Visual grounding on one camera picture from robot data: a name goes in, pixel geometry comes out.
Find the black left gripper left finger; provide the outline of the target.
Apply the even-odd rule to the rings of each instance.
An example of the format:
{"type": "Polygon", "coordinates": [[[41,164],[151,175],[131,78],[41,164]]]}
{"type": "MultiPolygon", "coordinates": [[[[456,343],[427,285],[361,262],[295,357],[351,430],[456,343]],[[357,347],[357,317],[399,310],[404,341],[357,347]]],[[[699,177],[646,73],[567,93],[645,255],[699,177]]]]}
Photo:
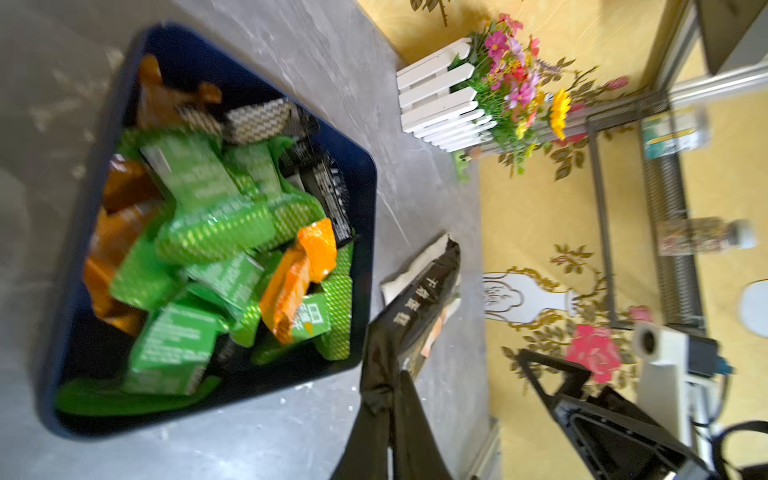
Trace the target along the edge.
{"type": "Polygon", "coordinates": [[[363,405],[333,479],[449,479],[411,375],[379,411],[363,405]]]}

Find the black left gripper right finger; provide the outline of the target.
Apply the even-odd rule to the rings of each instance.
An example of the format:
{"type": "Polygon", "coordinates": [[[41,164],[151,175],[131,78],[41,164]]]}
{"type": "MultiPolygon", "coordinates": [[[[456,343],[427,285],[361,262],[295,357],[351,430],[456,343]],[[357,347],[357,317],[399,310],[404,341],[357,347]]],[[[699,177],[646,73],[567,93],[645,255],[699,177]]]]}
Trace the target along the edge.
{"type": "Polygon", "coordinates": [[[595,479],[709,479],[689,447],[610,387],[584,392],[584,366],[522,349],[517,362],[595,479]]]}

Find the black cookie packet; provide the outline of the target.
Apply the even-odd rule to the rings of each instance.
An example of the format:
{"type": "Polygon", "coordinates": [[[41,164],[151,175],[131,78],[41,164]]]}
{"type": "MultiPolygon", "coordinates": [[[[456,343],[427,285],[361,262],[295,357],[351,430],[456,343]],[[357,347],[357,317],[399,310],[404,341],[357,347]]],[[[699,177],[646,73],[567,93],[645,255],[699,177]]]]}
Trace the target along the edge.
{"type": "Polygon", "coordinates": [[[460,265],[461,247],[447,238],[437,256],[369,325],[360,393],[371,412],[393,407],[400,373],[419,373],[429,336],[453,296],[460,265]]]}

